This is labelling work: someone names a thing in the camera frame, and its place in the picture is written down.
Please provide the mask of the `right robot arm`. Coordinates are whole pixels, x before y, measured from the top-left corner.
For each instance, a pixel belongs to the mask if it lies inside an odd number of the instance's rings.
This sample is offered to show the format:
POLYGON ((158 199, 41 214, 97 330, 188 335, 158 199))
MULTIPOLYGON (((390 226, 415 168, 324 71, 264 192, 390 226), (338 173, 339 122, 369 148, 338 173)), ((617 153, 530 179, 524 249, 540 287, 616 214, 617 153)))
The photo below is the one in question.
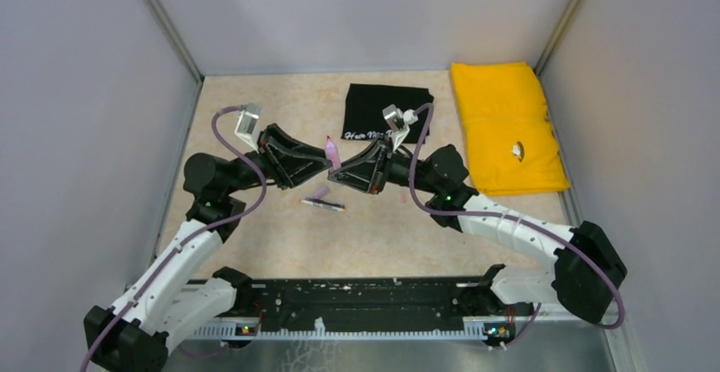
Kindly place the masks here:
POLYGON ((378 194, 388 183, 406 187, 439 226, 481 236, 535 261, 536 269, 493 268, 488 285, 478 291, 486 313, 500 314, 516 303, 548 303, 604 329, 622 324, 619 288, 627 267, 598 224, 572 227, 528 216, 466 184, 468 175, 451 144, 419 159, 377 138, 331 171, 329 180, 365 194, 378 194))

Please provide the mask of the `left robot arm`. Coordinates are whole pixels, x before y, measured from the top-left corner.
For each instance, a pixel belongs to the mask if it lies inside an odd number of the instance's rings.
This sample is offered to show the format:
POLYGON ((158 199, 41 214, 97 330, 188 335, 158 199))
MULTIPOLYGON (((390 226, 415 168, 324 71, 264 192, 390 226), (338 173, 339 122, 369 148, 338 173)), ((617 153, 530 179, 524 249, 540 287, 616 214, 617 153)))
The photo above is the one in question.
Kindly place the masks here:
POLYGON ((183 189, 194 197, 186 220, 132 287, 107 308, 87 313, 82 370, 95 363, 108 371, 160 371, 183 341, 217 315, 242 316, 253 308, 250 278, 230 268, 194 292, 183 288, 264 199, 247 205, 234 192, 260 188, 264 195, 270 183, 291 189, 331 162, 323 149, 289 137, 276 124, 250 138, 254 149, 232 160, 196 153, 185 162, 183 189))

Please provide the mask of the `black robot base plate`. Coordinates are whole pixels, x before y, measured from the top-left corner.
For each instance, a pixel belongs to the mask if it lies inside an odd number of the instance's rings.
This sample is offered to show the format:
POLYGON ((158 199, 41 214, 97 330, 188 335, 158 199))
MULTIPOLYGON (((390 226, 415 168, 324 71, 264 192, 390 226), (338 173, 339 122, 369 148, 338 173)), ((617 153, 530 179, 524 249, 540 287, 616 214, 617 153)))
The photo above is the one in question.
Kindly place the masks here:
POLYGON ((466 318, 529 316, 530 303, 506 305, 488 277, 254 279, 225 315, 259 318, 265 333, 407 335, 460 333, 466 318))

